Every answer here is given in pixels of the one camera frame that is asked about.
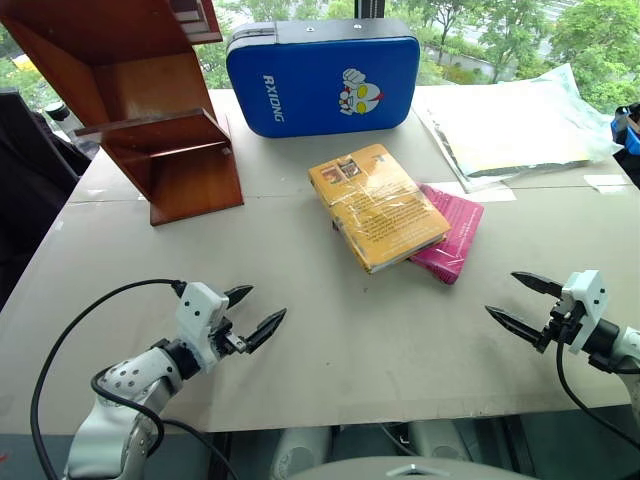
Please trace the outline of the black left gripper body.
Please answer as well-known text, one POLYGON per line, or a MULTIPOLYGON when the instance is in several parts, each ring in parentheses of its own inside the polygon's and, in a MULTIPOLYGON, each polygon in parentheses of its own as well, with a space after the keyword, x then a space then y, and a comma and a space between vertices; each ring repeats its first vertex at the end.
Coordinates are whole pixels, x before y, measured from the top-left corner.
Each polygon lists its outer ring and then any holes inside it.
POLYGON ((212 349, 218 356, 228 356, 234 353, 245 353, 247 343, 243 337, 236 335, 233 331, 233 323, 228 319, 223 319, 210 334, 212 349))

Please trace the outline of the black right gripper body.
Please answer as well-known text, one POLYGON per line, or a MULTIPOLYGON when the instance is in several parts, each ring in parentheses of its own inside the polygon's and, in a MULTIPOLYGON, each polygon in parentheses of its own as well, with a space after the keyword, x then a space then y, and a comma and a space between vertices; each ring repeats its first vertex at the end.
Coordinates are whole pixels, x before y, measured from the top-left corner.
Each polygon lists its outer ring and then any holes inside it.
POLYGON ((581 329, 585 307, 581 301, 558 300, 545 327, 547 342, 572 343, 581 329))

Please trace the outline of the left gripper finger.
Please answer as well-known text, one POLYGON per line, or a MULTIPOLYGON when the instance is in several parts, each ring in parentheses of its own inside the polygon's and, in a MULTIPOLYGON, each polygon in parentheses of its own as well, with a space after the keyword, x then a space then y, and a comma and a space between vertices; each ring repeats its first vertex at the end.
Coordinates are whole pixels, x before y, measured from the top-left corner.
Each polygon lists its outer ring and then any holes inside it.
POLYGON ((252 290, 252 285, 239 285, 226 290, 224 295, 228 298, 227 308, 230 309, 240 303, 252 290))
POLYGON ((246 352, 248 354, 255 352, 275 333, 286 313, 286 308, 274 312, 257 326, 256 330, 245 339, 246 352))

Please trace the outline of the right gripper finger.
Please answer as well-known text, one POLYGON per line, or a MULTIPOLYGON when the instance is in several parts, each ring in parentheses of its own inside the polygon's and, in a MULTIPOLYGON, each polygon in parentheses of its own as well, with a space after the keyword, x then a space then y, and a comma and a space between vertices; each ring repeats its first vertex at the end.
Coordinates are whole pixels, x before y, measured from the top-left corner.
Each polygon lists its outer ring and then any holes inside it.
POLYGON ((512 272, 511 276, 527 288, 554 298, 562 297, 563 285, 542 275, 531 272, 512 272))
POLYGON ((527 343, 531 344, 538 352, 543 353, 546 350, 542 331, 533 329, 518 318, 511 315, 509 312, 506 312, 500 308, 486 306, 485 310, 503 328, 505 328, 510 333, 518 336, 519 338, 525 340, 527 343))

